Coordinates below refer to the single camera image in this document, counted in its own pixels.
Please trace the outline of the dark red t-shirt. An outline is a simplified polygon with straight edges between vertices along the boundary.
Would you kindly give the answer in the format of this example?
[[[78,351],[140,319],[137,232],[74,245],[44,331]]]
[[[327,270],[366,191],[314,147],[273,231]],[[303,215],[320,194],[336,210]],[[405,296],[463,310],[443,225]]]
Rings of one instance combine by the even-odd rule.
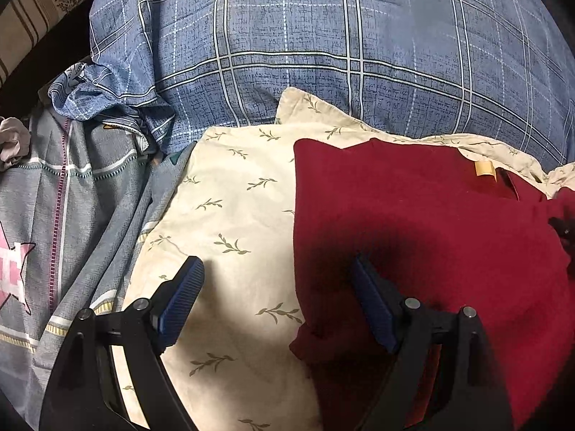
[[[478,313],[522,426],[574,348],[574,246],[562,225],[574,194],[548,198],[507,170],[479,176],[445,146],[372,139],[294,146],[296,295],[305,321],[291,351],[306,363],[323,427],[354,430],[385,371],[354,293],[365,256],[401,295]]]

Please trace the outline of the cream leaf-print pillowcase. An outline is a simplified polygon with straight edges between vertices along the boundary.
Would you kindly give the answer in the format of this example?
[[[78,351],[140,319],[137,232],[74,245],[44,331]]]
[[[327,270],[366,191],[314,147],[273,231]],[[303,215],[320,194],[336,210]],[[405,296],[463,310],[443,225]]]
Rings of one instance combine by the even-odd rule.
[[[190,256],[205,266],[199,298],[161,357],[202,430],[323,426],[312,379],[289,349],[303,322],[293,275],[293,146],[303,138],[410,144],[286,89],[272,125],[204,133],[166,213],[141,239],[128,302],[152,295]]]

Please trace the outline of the grey star-print bedsheet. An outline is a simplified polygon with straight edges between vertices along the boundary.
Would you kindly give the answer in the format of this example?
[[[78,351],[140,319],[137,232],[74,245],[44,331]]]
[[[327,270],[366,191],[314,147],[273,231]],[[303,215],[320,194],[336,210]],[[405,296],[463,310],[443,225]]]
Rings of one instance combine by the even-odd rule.
[[[29,120],[29,156],[1,175],[1,389],[31,427],[73,318],[117,310],[190,150],[52,109]]]

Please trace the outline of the pale pink cloth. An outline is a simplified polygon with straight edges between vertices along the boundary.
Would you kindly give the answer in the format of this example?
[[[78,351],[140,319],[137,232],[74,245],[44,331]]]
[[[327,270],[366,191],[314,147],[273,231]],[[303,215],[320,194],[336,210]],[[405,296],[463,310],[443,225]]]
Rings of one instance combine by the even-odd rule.
[[[1,118],[1,171],[15,166],[29,153],[30,140],[30,132],[21,120],[14,117]]]

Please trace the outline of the blue plaid quilt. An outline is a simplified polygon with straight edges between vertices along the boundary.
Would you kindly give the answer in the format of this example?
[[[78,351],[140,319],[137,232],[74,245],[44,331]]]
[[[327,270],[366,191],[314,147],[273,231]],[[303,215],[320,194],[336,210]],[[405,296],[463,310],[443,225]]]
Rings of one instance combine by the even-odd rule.
[[[167,154],[273,122],[294,87],[388,133],[574,159],[574,56],[542,0],[95,0],[89,42],[56,112]]]

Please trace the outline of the striped floral headboard cushion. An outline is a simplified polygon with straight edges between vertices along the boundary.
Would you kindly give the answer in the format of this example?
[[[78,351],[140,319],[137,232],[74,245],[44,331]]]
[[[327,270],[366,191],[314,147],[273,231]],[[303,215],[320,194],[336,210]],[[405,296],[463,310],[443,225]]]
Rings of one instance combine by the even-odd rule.
[[[8,0],[1,9],[1,83],[65,16],[86,0]]]

